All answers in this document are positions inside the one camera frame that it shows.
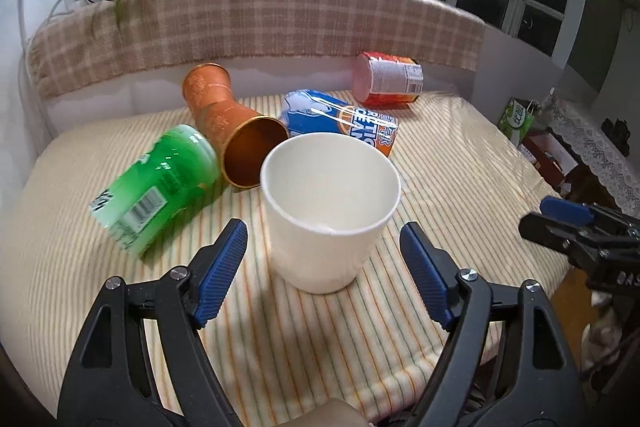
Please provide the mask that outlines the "copper orange cup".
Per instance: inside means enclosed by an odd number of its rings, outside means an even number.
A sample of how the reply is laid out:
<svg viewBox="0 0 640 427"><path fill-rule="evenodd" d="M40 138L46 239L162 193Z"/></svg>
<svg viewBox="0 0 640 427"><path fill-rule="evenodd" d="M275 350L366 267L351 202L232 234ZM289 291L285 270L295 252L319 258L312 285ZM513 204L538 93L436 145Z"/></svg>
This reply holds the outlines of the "copper orange cup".
<svg viewBox="0 0 640 427"><path fill-rule="evenodd" d="M236 101L228 70L216 63L193 67L183 79L182 95L224 179L237 188L257 186L265 158L288 139L285 125Z"/></svg>

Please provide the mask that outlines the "white lace cloth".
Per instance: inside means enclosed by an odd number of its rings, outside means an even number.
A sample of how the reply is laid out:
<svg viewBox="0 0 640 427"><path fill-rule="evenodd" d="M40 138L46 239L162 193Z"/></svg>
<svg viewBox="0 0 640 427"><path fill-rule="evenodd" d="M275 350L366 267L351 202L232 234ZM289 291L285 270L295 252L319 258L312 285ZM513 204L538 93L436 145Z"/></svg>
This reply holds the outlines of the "white lace cloth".
<svg viewBox="0 0 640 427"><path fill-rule="evenodd" d="M571 101L551 95L544 106L549 128L570 146L629 216L639 217L639 173L590 115Z"/></svg>

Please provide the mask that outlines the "striped yellow table cloth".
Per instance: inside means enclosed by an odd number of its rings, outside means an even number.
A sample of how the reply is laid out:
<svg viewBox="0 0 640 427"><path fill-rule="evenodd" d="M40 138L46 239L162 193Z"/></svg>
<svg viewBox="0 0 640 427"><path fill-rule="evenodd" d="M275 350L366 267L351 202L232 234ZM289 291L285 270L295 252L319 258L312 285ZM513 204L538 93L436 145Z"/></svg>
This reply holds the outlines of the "striped yellow table cloth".
<svg viewBox="0 0 640 427"><path fill-rule="evenodd" d="M107 277L156 279L239 218L248 228L246 254L201 337L241 421L279 424L332 398L370 421L408 407L424 390L446 335L428 317L402 260L398 237L406 222L420 223L458 265L491 282L534 279L553 293L568 264L521 238L518 221L551 188L470 103L432 93L396 117L400 204L356 280L324 296L302 293L272 273L258 190L215 187L143 258L121 251L91 216L96 195L167 129L189 122L187 109L61 134L1 216L1 341L27 386L47 409L56 408L70 352Z"/></svg>

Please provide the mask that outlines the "plaid beige sill cloth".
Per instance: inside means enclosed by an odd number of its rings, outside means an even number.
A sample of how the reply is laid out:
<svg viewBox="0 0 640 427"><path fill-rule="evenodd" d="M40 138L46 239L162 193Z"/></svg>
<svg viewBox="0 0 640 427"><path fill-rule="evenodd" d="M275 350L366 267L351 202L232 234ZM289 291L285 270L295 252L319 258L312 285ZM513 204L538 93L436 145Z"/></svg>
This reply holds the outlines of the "plaid beige sill cloth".
<svg viewBox="0 0 640 427"><path fill-rule="evenodd" d="M116 0L38 29L27 70L41 98L134 72L218 58L382 52L477 70L485 23L438 0Z"/></svg>

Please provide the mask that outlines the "white paper cup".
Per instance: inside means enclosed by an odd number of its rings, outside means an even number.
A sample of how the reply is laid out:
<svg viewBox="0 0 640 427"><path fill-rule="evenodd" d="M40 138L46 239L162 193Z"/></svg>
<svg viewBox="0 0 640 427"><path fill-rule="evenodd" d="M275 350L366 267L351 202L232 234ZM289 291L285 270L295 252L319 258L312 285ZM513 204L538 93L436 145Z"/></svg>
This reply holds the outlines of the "white paper cup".
<svg viewBox="0 0 640 427"><path fill-rule="evenodd" d="M401 179L373 146L317 132L276 146L262 163L273 270L300 291L331 294L352 283L401 199Z"/></svg>

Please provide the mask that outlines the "red cardboard box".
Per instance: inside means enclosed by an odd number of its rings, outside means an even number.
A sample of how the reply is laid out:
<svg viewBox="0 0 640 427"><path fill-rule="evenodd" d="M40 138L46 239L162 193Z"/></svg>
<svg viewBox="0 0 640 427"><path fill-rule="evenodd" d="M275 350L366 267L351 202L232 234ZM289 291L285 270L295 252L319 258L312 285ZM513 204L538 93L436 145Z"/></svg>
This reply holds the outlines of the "red cardboard box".
<svg viewBox="0 0 640 427"><path fill-rule="evenodd" d="M557 192L561 192L567 176L578 166L578 161L563 142L549 131L529 131L518 149Z"/></svg>

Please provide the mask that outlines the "red white printed cup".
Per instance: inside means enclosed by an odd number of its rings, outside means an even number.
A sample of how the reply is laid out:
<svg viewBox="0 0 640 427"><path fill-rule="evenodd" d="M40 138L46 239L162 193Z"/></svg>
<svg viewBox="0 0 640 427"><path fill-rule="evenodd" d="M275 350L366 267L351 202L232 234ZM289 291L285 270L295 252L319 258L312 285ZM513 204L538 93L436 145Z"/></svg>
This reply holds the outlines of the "red white printed cup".
<svg viewBox="0 0 640 427"><path fill-rule="evenodd" d="M352 95L363 105L413 103L423 88L422 66L410 57L362 52L352 66Z"/></svg>

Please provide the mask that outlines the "green white paper bag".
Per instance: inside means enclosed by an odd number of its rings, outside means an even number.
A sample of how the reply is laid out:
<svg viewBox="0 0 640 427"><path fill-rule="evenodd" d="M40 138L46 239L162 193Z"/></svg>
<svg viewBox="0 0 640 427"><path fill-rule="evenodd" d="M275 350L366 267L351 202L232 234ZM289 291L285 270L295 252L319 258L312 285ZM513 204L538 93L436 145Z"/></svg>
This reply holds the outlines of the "green white paper bag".
<svg viewBox="0 0 640 427"><path fill-rule="evenodd" d="M536 101L510 98L498 121L498 129L514 146L519 146L533 124L538 109Z"/></svg>

